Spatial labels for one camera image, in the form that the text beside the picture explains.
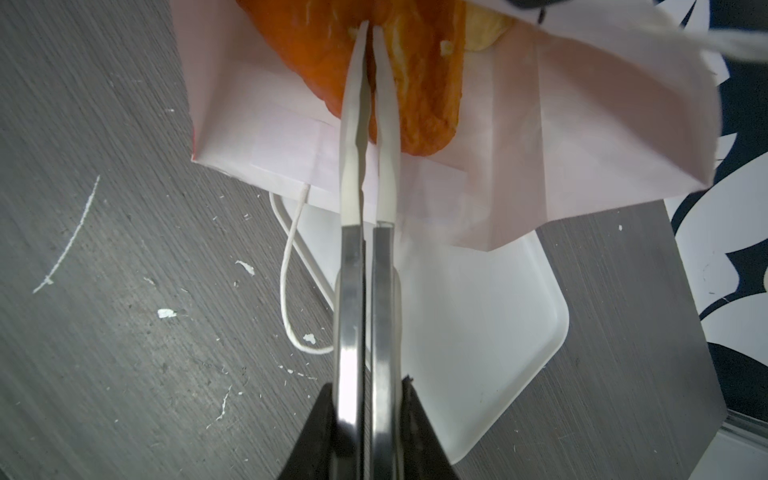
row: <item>black and white pattern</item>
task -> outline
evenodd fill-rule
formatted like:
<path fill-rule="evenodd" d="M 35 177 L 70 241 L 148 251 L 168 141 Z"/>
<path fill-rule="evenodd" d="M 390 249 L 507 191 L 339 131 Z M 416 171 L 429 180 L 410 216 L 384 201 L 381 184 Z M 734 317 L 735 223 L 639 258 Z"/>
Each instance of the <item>black and white pattern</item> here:
<path fill-rule="evenodd" d="M 768 30 L 768 2 L 664 0 L 686 29 Z M 730 409 L 768 421 L 768 65 L 706 53 L 720 86 L 714 185 L 666 200 Z"/>

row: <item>gray wooden surface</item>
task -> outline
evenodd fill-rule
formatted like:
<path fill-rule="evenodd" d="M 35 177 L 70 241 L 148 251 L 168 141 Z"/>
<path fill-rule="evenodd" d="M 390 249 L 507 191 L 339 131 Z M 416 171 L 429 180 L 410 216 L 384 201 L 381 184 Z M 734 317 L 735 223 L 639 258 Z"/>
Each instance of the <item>gray wooden surface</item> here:
<path fill-rule="evenodd" d="M 266 194 L 189 161 L 166 2 L 0 2 L 0 92 L 0 468 L 273 478 L 331 358 L 283 334 L 284 235 Z M 98 175 L 53 284 L 33 295 Z M 725 407 L 663 207 L 540 236 L 571 308 L 568 339 L 458 472 L 687 478 Z M 330 314 L 299 263 L 289 304 L 329 342 Z M 160 308 L 179 316 L 158 319 Z"/>

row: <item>white paper bag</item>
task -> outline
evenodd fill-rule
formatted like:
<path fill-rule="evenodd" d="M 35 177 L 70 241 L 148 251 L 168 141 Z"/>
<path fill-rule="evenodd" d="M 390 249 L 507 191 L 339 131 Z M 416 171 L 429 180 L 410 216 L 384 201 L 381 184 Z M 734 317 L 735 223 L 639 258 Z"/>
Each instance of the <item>white paper bag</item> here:
<path fill-rule="evenodd" d="M 558 218 L 707 187 L 720 103 L 700 52 L 648 0 L 571 0 L 520 11 L 492 48 L 465 54 L 456 136 L 403 154 L 401 228 L 492 250 Z M 338 211 L 339 119 L 261 38 L 235 0 L 170 0 L 193 159 Z M 376 212 L 370 145 L 363 216 Z"/>

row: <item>white debris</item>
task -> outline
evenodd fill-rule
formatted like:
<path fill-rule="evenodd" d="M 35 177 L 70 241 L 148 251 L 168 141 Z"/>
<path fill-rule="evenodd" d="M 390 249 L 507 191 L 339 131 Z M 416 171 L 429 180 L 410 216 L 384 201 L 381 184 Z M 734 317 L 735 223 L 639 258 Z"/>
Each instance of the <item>white debris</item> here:
<path fill-rule="evenodd" d="M 221 415 L 216 417 L 214 422 L 218 422 L 222 418 L 224 418 L 224 414 L 227 413 L 227 399 L 230 396 L 230 392 L 232 391 L 232 385 L 230 385 L 230 388 L 227 389 L 227 394 L 224 396 L 224 400 L 221 401 Z M 207 427 L 205 427 L 206 430 L 210 428 L 210 426 L 213 425 L 213 423 L 209 423 Z"/>
<path fill-rule="evenodd" d="M 85 202 L 85 208 L 83 209 L 83 214 L 80 216 L 80 222 L 78 222 L 77 226 L 74 228 L 74 231 L 72 232 L 72 237 L 70 237 L 69 242 L 67 243 L 67 246 L 64 247 L 64 251 L 61 252 L 61 256 L 56 260 L 56 264 L 51 268 L 51 271 L 48 272 L 48 275 L 45 276 L 42 282 L 40 282 L 40 285 L 37 285 L 34 290 L 32 290 L 32 294 L 39 292 L 40 289 L 46 285 L 53 285 L 53 280 L 51 280 L 51 277 L 54 273 L 56 273 L 56 270 L 58 270 L 59 266 L 61 265 L 61 262 L 64 261 L 64 257 L 67 256 L 67 252 L 70 248 L 72 248 L 72 244 L 74 243 L 74 238 L 78 235 L 80 232 L 80 229 L 83 227 L 83 223 L 85 223 L 85 218 L 88 216 L 88 212 L 91 210 L 91 204 L 94 201 L 94 197 L 96 196 L 96 187 L 98 187 L 98 181 L 101 179 L 101 175 L 96 176 L 96 181 L 94 182 L 93 190 L 91 190 L 91 195 L 88 197 L 88 200 Z"/>
<path fill-rule="evenodd" d="M 170 308 L 161 308 L 157 310 L 157 318 L 174 318 L 175 316 L 176 312 Z"/>
<path fill-rule="evenodd" d="M 251 265 L 248 265 L 247 263 L 243 262 L 242 260 L 238 260 L 235 262 L 235 265 L 242 265 L 245 271 L 248 272 L 249 275 L 254 276 L 256 275 L 256 271 L 253 269 Z"/>

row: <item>white string handle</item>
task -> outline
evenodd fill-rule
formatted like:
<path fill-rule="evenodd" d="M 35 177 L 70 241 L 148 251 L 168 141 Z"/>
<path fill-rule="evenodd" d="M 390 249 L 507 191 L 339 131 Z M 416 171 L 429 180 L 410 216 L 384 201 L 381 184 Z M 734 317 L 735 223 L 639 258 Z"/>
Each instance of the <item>white string handle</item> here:
<path fill-rule="evenodd" d="M 288 340 L 290 340 L 293 346 L 304 353 L 310 353 L 312 355 L 325 355 L 326 353 L 331 353 L 333 351 L 332 346 L 316 348 L 312 346 L 306 346 L 299 341 L 299 339 L 296 337 L 296 334 L 293 332 L 293 327 L 291 327 L 290 321 L 288 320 L 288 306 L 286 303 L 286 278 L 288 276 L 288 263 L 290 262 L 290 254 L 293 251 L 293 241 L 296 238 L 296 230 L 299 227 L 301 210 L 304 208 L 306 197 L 309 195 L 309 193 L 309 184 L 304 184 L 301 187 L 301 192 L 299 193 L 298 199 L 299 203 L 296 205 L 296 210 L 293 212 L 293 221 L 291 222 L 290 229 L 288 230 L 286 248 L 283 251 L 283 263 L 280 265 L 280 314 L 283 317 L 283 328 L 286 331 Z M 272 208 L 275 209 L 276 205 L 274 203 L 274 195 L 272 193 L 270 193 L 270 202 L 272 203 Z"/>
<path fill-rule="evenodd" d="M 293 220 L 291 220 L 291 216 L 288 214 L 288 210 L 286 210 L 283 198 L 280 195 L 275 195 L 270 192 L 270 204 L 272 205 L 272 213 L 275 215 L 275 218 L 277 218 L 283 231 L 288 235 Z M 315 281 L 315 285 L 317 285 L 317 288 L 326 300 L 326 305 L 333 311 L 333 299 L 336 294 L 333 292 L 333 288 L 330 286 L 330 283 L 328 283 L 328 280 L 326 280 L 323 270 L 320 268 L 320 265 L 317 264 L 315 257 L 312 255 L 312 252 L 310 252 L 309 247 L 304 242 L 304 239 L 301 237 L 301 233 L 298 230 L 296 231 L 296 235 L 293 236 L 293 249 L 299 254 L 299 258 L 302 263 L 304 263 L 306 270 L 310 273 L 312 280 Z"/>

